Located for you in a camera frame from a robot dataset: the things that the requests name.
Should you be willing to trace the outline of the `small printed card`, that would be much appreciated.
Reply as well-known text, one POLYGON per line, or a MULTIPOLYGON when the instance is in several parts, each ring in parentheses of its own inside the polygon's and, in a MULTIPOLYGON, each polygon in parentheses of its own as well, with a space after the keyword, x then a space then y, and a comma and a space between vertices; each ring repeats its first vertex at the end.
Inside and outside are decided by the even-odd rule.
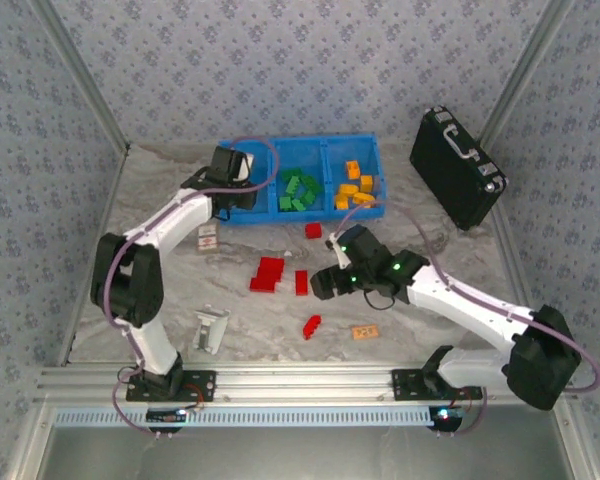
POLYGON ((202 253, 211 253, 219 249, 218 229, 215 223, 201 225, 197 229, 197 249, 202 253))

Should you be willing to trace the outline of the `aluminium mounting rail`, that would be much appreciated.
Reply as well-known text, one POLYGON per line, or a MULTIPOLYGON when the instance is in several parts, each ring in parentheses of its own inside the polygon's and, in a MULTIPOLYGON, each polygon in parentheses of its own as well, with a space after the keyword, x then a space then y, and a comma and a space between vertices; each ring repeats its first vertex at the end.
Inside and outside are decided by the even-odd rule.
MULTIPOLYGON (((44 367, 33 394, 36 403, 108 405, 121 363, 72 363, 44 367)), ((206 362, 191 370, 217 374, 212 407, 379 406, 392 403, 386 362, 206 362)))

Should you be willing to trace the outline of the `blue plastic bin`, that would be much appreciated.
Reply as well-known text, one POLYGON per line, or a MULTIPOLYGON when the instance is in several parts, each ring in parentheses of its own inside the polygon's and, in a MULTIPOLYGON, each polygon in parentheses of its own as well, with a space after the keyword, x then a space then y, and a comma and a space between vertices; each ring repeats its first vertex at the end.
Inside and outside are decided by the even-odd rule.
POLYGON ((374 188, 369 194, 376 200, 387 198, 387 184, 384 175, 383 163, 379 153, 377 137, 374 134, 351 134, 330 136, 326 139, 326 159, 330 171, 332 193, 329 195, 328 206, 330 215, 335 219, 343 219, 355 207, 350 198, 350 208, 338 211, 334 208, 334 197, 338 194, 340 184, 355 184, 360 186, 359 179, 348 180, 345 162, 356 160, 360 167, 361 175, 374 177, 374 188))
MULTIPOLYGON (((317 137, 289 137, 278 138, 273 141, 273 145, 279 154, 279 171, 276 177, 275 186, 275 207, 277 215, 282 222, 312 222, 326 218, 326 170, 323 159, 323 145, 317 137), (288 212, 281 212, 278 207, 278 199, 281 196, 287 196, 285 193, 288 182, 283 182, 280 173, 285 169, 300 168, 302 175, 313 176, 322 186, 323 192, 316 195, 316 201, 311 206, 306 206, 304 212, 298 212, 292 209, 288 212)), ((307 190, 302 182, 293 199, 302 201, 302 197, 307 190)))
MULTIPOLYGON (((249 153, 254 156, 249 181, 252 184, 265 182, 275 166, 274 156, 268 146, 260 141, 244 140, 233 144, 230 140, 222 140, 220 145, 229 147, 232 145, 236 150, 249 153)), ((232 225, 251 225, 268 222, 271 218, 269 197, 273 193, 275 182, 271 181, 267 186, 256 192, 256 203, 251 210, 232 208, 229 213, 228 223, 232 225)))

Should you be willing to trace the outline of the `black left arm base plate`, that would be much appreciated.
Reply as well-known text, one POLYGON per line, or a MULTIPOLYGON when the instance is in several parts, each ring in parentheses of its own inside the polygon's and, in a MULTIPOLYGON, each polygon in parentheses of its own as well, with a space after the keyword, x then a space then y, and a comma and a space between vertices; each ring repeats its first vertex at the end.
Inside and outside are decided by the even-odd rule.
POLYGON ((165 376, 147 372, 133 375, 127 382, 128 402, 212 402, 216 389, 216 372, 212 370, 178 370, 165 376))

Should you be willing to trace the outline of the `small circuit board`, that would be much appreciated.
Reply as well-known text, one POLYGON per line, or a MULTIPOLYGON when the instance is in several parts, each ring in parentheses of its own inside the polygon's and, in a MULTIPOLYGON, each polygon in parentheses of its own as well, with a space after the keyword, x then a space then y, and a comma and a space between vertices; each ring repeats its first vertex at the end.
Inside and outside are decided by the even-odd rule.
POLYGON ((184 423, 187 420, 188 411, 183 408, 149 408, 145 414, 147 423, 184 423))
POLYGON ((432 424, 429 429, 438 433, 454 434, 461 426, 464 410, 461 407, 430 407, 432 424))

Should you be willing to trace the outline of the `large red lego plate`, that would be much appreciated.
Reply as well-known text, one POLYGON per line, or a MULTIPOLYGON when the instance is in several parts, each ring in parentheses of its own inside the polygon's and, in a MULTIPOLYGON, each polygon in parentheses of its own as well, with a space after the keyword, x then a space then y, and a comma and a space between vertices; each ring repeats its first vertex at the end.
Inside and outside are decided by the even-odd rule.
POLYGON ((263 256, 257 269, 257 277, 279 282, 282 279, 284 267, 285 260, 283 258, 263 256))

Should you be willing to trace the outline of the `black hard case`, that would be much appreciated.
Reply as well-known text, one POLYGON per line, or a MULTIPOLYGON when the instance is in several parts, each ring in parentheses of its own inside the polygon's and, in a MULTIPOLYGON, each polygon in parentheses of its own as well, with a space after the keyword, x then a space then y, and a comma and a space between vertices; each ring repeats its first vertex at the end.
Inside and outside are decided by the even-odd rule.
POLYGON ((410 161, 456 227, 463 231, 482 223, 508 185, 504 172, 444 106, 426 110, 410 161), (450 123, 477 148, 478 162, 459 158, 449 147, 443 130, 450 123))

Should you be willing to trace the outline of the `white metal bracket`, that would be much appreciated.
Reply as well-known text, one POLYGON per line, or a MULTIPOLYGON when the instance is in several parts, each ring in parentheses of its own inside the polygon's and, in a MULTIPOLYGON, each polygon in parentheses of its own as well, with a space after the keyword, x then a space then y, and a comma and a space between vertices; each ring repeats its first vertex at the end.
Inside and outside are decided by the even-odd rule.
POLYGON ((229 323, 231 311, 216 309, 210 304, 196 310, 199 326, 194 337, 194 347, 202 352, 216 355, 229 323))

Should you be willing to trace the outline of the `aluminium frame post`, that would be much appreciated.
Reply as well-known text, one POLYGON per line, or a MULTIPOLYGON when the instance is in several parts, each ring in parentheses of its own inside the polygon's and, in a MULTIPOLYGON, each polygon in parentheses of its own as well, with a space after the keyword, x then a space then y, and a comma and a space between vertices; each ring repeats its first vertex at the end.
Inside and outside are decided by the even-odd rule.
POLYGON ((479 135, 479 144, 485 150, 490 150, 493 147, 501 131, 506 126, 517 102, 575 3, 576 0, 547 1, 546 8, 531 31, 525 48, 508 76, 504 88, 479 135))

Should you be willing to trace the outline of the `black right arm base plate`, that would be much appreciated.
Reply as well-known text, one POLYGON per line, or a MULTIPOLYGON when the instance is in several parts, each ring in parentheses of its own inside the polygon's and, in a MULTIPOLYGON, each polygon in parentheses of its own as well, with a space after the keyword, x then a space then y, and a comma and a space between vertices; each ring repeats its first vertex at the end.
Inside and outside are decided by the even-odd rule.
POLYGON ((479 387, 453 387, 437 373, 425 373, 422 369, 394 369, 390 377, 396 401, 483 399, 479 387))

